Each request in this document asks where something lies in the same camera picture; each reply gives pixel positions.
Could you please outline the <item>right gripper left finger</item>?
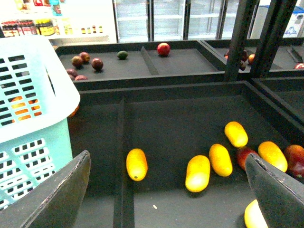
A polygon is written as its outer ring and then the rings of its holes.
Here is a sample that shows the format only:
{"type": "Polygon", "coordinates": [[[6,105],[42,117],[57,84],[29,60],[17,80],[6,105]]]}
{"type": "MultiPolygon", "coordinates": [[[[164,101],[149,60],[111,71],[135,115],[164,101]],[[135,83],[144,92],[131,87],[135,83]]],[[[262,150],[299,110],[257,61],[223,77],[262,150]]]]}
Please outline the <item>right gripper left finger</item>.
{"type": "Polygon", "coordinates": [[[91,157],[83,151],[30,193],[0,213],[2,228],[72,228],[90,175],[91,157]]]}

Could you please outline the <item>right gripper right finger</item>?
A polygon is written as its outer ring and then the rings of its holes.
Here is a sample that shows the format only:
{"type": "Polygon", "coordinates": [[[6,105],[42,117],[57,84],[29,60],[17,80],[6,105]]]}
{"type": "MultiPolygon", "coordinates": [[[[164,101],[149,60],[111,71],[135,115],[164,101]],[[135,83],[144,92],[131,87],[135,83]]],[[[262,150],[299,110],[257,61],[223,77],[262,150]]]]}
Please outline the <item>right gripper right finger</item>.
{"type": "Polygon", "coordinates": [[[251,190],[270,228],[304,226],[304,184],[251,153],[245,162],[251,190]]]}

